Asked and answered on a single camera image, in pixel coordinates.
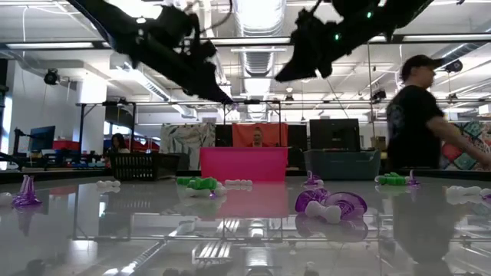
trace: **black t-shirt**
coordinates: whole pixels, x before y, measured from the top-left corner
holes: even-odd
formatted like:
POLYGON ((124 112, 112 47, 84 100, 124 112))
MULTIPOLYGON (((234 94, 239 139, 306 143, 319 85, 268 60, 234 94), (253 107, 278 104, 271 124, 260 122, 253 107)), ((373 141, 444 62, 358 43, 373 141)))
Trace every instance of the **black t-shirt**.
POLYGON ((437 100, 421 87, 403 88, 387 107, 390 169, 438 169, 441 140, 427 128, 428 120, 443 117, 437 100))

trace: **robotic claw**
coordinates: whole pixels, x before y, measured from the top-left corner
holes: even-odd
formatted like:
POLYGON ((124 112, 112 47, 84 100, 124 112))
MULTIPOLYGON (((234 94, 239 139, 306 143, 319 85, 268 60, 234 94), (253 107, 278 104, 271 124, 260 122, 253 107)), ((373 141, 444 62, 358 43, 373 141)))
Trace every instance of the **robotic claw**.
POLYGON ((104 0, 68 2, 91 21, 116 52, 130 57, 133 68, 143 62, 180 85, 190 96, 233 103, 216 83, 216 66, 206 60, 215 55, 216 48, 211 41, 200 41, 203 31, 196 14, 163 5, 156 19, 147 18, 142 24, 104 0), (190 35, 193 38, 185 45, 185 38, 190 35))
POLYGON ((302 9, 292 32, 292 59, 275 79, 279 82, 332 74, 333 61, 351 52, 373 37, 383 34, 387 41, 394 31, 407 26, 433 0, 318 0, 311 11, 302 9), (323 23, 314 16, 321 2, 330 2, 344 19, 323 23))

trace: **man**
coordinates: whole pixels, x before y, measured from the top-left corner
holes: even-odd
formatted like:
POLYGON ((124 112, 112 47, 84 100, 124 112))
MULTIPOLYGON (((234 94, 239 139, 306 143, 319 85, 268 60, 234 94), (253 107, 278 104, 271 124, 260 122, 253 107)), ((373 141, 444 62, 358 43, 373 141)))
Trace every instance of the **man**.
POLYGON ((441 60, 424 55, 406 61, 400 76, 404 88, 387 107, 390 169, 418 167, 439 169, 441 140, 460 148, 486 168, 491 157, 474 147, 443 118, 435 97, 427 91, 441 60))
POLYGON ((265 143, 262 142, 262 130, 259 127, 254 128, 254 134, 252 136, 252 143, 248 147, 267 147, 265 143))

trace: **computer monitor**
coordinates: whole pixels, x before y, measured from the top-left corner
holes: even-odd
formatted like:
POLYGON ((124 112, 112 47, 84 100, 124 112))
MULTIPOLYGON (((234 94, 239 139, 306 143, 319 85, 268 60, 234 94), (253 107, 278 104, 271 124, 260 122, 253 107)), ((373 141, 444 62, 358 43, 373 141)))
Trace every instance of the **computer monitor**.
POLYGON ((45 126, 31 129, 29 137, 29 151, 39 152, 53 148, 54 126, 45 126))
POLYGON ((312 149, 360 151, 358 119, 310 120, 312 149))

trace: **gray bin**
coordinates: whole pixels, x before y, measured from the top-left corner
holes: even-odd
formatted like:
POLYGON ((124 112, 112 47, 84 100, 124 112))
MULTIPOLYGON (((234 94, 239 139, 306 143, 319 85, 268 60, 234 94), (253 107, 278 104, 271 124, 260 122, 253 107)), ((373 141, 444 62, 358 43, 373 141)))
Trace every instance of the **gray bin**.
POLYGON ((305 168, 323 180, 373 180, 381 166, 378 150, 360 153, 304 152, 305 168))

